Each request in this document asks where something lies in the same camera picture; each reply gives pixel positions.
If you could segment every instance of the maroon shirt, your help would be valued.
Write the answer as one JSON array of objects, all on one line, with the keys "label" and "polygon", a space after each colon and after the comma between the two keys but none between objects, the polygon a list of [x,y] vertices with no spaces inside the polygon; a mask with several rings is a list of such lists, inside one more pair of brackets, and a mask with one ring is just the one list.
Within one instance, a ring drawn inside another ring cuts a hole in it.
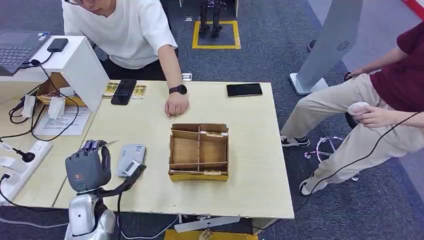
[{"label": "maroon shirt", "polygon": [[370,76],[378,95],[392,108],[424,111],[424,21],[397,38],[407,56]]}]

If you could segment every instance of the metal stool base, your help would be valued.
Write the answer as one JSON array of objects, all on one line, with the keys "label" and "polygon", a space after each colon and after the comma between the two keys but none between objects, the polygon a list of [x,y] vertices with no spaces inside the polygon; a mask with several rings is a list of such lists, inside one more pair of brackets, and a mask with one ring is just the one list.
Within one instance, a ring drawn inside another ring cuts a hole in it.
[{"label": "metal stool base", "polygon": [[[332,155],[332,154],[336,151],[336,148],[334,147],[334,144],[333,144],[332,140],[333,140],[333,141],[334,141],[334,140],[337,140],[337,141],[341,141],[341,142],[343,142],[343,141],[344,141],[344,139],[343,139],[343,138],[338,137],[338,136],[326,136],[326,137],[320,137],[320,138],[319,138],[319,142],[316,144],[315,151],[305,152],[303,156],[304,156],[306,159],[310,159],[310,158],[312,157],[312,155],[316,155],[316,157],[318,158],[318,161],[319,161],[320,163],[322,163],[323,161],[321,160],[321,157],[320,157],[321,155],[323,155],[323,156],[331,156],[331,155]],[[319,151],[319,149],[320,149],[320,145],[321,145],[322,143],[326,143],[327,141],[329,142],[329,144],[330,144],[330,146],[331,146],[332,152]],[[357,182],[357,181],[359,180],[359,172],[358,172],[357,174],[355,174],[353,177],[351,177],[350,179],[351,179],[352,181],[354,181],[354,182]]]}]

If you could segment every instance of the beige pants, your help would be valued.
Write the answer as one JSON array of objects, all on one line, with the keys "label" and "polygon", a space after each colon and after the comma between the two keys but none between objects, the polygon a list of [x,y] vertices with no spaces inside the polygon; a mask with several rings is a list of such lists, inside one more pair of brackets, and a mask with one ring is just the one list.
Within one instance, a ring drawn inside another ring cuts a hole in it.
[{"label": "beige pants", "polygon": [[[301,99],[282,128],[281,135],[304,137],[324,119],[337,113],[347,112],[348,107],[357,102],[367,102],[371,106],[392,109],[377,94],[370,76],[361,74],[356,79],[314,92]],[[319,164],[312,180],[305,186],[306,190],[312,191],[320,180],[368,155],[379,137],[391,127],[367,128],[359,124],[349,133],[335,153]],[[341,183],[363,169],[377,166],[393,157],[416,152],[421,148],[424,148],[424,129],[399,125],[380,140],[369,157],[344,168],[322,183]]]}]

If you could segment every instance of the person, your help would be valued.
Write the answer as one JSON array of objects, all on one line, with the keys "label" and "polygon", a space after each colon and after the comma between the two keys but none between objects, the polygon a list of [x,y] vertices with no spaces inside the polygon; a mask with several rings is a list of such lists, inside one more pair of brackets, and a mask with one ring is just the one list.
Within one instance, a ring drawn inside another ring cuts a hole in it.
[{"label": "person", "polygon": [[166,115],[187,110],[178,46],[159,0],[64,0],[62,8],[65,35],[86,36],[104,50],[110,79],[166,80]]},{"label": "person", "polygon": [[[310,144],[307,133],[318,123],[346,112],[353,103],[367,102],[370,105],[356,110],[356,113],[365,112],[354,117],[360,124],[334,154],[318,165],[311,177],[302,181],[299,186],[302,195],[313,194],[327,184],[341,183],[363,169],[424,148],[423,56],[424,22],[421,22],[401,34],[397,38],[397,47],[386,55],[352,71],[349,74],[352,79],[314,92],[297,103],[280,132],[283,147],[307,147]],[[415,113],[418,114],[385,135],[369,157],[353,163],[368,155],[390,128]]]}]

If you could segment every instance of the smartwatch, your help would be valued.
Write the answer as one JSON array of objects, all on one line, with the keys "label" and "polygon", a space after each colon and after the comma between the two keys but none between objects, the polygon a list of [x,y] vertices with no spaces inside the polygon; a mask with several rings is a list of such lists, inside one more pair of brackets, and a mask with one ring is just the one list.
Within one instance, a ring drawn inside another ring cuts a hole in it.
[{"label": "smartwatch", "polygon": [[181,84],[179,86],[170,88],[169,89],[169,94],[172,94],[172,93],[180,93],[182,95],[185,95],[185,94],[187,94],[187,88],[186,88],[186,86],[184,86],[183,84]]}]

